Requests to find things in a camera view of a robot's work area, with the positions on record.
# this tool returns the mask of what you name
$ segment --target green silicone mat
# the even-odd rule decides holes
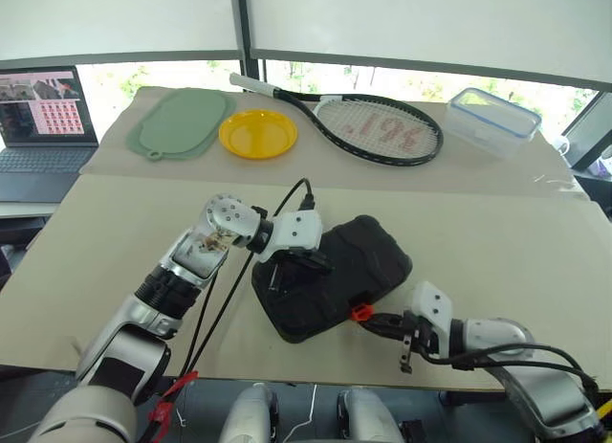
[[[179,89],[163,98],[127,134],[127,147],[150,161],[190,159],[204,153],[217,127],[235,108],[219,91]]]

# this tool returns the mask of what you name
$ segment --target black phone case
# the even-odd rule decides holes
[[[271,259],[253,266],[251,283],[278,334],[301,343],[351,316],[360,304],[371,304],[406,280],[410,258],[379,222],[361,215],[325,233],[319,250],[334,271],[314,272],[295,262]],[[271,290],[281,272],[278,290]]]

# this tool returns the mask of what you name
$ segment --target yellow plastic plate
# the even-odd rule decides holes
[[[247,159],[283,154],[297,140],[297,127],[281,113],[247,110],[227,118],[219,127],[219,140],[228,150]]]

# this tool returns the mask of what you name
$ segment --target screen display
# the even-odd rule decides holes
[[[76,70],[0,72],[0,131],[7,143],[90,140]]]

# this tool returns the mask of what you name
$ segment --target red cable tie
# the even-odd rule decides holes
[[[164,393],[164,395],[162,395],[162,400],[157,403],[155,409],[149,412],[149,421],[160,423],[160,431],[157,435],[157,438],[153,440],[153,443],[160,443],[170,430],[170,421],[172,416],[172,410],[174,409],[174,403],[166,402],[164,398],[170,395],[171,393],[182,389],[187,383],[196,379],[198,379],[197,371],[191,371],[190,373],[180,378],[176,383],[172,385],[171,388],[169,388]]]
[[[374,315],[372,304],[360,304],[351,310],[351,321],[367,321]]]

